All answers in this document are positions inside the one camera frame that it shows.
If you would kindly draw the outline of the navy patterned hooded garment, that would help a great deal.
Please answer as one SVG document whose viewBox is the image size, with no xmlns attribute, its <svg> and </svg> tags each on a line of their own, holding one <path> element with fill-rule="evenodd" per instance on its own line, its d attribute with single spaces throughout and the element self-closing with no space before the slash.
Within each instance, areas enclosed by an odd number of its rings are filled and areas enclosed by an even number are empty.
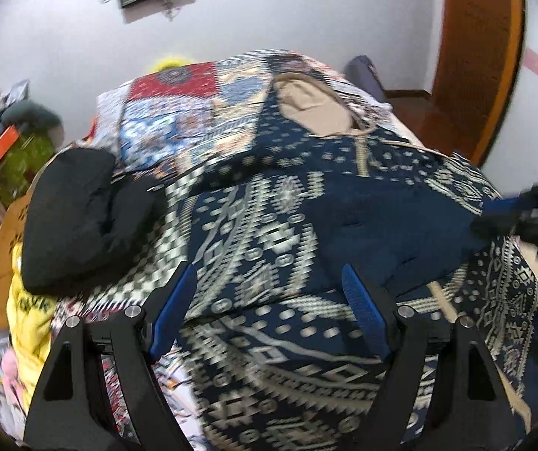
<svg viewBox="0 0 538 451">
<path fill-rule="evenodd" d="M 442 323 L 475 320 L 538 415 L 538 281 L 515 240 L 470 228 L 492 184 L 393 132 L 320 139 L 270 92 L 252 149 L 208 168 L 178 210 L 198 290 L 179 343 L 217 450 L 333 450 L 384 378 L 342 291 L 356 266 Z"/>
</svg>

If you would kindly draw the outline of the black folded garment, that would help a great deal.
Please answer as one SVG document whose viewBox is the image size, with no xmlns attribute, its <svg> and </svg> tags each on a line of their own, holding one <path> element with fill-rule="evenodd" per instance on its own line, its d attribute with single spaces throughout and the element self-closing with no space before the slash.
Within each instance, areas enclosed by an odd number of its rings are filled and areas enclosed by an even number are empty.
<svg viewBox="0 0 538 451">
<path fill-rule="evenodd" d="M 167 201 L 154 177 L 115 179 L 114 166 L 109 152 L 75 148 L 44 169 L 23 232 L 21 279 L 31 294 L 89 293 L 135 266 Z"/>
</svg>

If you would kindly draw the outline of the yellow printed garment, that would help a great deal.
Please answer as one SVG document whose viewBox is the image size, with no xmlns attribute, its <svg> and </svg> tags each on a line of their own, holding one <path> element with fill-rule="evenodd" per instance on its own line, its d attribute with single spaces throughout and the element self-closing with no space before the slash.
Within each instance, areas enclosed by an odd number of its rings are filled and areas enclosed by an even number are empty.
<svg viewBox="0 0 538 451">
<path fill-rule="evenodd" d="M 51 323 L 57 298 L 34 295 L 23 286 L 23 244 L 11 253 L 12 278 L 6 303 L 11 344 L 17 361 L 17 376 L 23 393 L 20 403 L 29 410 L 42 369 L 52 346 Z"/>
</svg>

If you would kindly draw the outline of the patchwork patterned bedspread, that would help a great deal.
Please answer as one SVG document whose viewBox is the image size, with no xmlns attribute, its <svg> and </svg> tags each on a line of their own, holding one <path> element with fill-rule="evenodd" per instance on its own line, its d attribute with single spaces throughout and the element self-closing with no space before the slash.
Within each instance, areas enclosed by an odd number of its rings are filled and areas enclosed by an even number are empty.
<svg viewBox="0 0 538 451">
<path fill-rule="evenodd" d="M 316 230 L 355 194 L 423 194 L 437 158 L 387 106 L 285 51 L 140 77 L 100 97 L 98 123 L 123 173 L 160 181 L 168 212 L 126 275 L 62 299 L 53 326 L 142 304 L 190 262 L 198 289 L 178 348 L 207 442 L 336 449 L 377 393 L 378 362 Z"/>
</svg>

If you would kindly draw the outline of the wooden door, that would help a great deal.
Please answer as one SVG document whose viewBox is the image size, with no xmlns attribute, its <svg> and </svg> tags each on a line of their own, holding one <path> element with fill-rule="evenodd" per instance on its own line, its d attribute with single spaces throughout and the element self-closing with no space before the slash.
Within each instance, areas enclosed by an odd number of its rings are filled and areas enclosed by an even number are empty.
<svg viewBox="0 0 538 451">
<path fill-rule="evenodd" d="M 486 159 L 522 56 L 525 0 L 444 0 L 432 101 L 452 125 L 452 149 Z"/>
</svg>

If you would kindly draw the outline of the grey-blue backpack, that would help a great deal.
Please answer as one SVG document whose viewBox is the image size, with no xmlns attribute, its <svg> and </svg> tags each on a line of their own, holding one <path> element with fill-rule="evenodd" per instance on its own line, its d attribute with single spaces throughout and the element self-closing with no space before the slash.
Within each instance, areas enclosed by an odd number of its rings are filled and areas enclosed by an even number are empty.
<svg viewBox="0 0 538 451">
<path fill-rule="evenodd" d="M 377 70 L 368 56 L 360 55 L 353 58 L 345 66 L 345 77 L 378 102 L 387 102 L 385 90 L 379 79 Z"/>
</svg>

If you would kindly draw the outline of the green patterned box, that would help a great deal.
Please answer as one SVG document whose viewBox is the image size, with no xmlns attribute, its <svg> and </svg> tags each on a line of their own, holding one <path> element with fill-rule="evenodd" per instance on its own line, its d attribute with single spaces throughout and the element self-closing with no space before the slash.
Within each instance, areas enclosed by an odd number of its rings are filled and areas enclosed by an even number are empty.
<svg viewBox="0 0 538 451">
<path fill-rule="evenodd" d="M 41 168 L 55 155 L 46 132 L 21 135 L 0 161 L 0 201 L 8 208 L 30 188 Z"/>
</svg>

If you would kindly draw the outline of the orange flat box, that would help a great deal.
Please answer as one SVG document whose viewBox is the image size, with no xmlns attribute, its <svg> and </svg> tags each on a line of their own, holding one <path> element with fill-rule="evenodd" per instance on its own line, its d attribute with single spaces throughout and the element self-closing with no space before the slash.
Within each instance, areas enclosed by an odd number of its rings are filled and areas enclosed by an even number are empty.
<svg viewBox="0 0 538 451">
<path fill-rule="evenodd" d="M 0 161 L 19 138 L 20 133 L 14 125 L 10 125 L 4 130 L 2 135 L 0 135 Z"/>
</svg>

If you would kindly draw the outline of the dark green cushion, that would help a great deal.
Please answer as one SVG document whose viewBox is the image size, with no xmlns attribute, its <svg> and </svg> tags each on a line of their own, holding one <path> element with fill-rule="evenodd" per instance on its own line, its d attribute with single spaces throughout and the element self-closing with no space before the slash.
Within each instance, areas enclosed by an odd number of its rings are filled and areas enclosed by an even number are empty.
<svg viewBox="0 0 538 451">
<path fill-rule="evenodd" d="M 19 133 L 45 132 L 61 125 L 61 118 L 41 104 L 31 100 L 17 101 L 1 115 L 5 127 L 13 126 Z"/>
</svg>

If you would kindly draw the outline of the yellow round object behind bed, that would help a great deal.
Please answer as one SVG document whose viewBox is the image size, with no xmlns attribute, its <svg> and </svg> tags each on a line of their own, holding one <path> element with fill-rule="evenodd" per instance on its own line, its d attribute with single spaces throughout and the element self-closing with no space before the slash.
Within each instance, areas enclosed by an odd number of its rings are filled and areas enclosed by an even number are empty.
<svg viewBox="0 0 538 451">
<path fill-rule="evenodd" d="M 183 66 L 188 66 L 195 64 L 196 61 L 193 59 L 188 59 L 181 56 L 168 56 L 162 59 L 159 59 L 151 68 L 151 73 L 160 72 L 167 69 L 174 69 Z"/>
</svg>

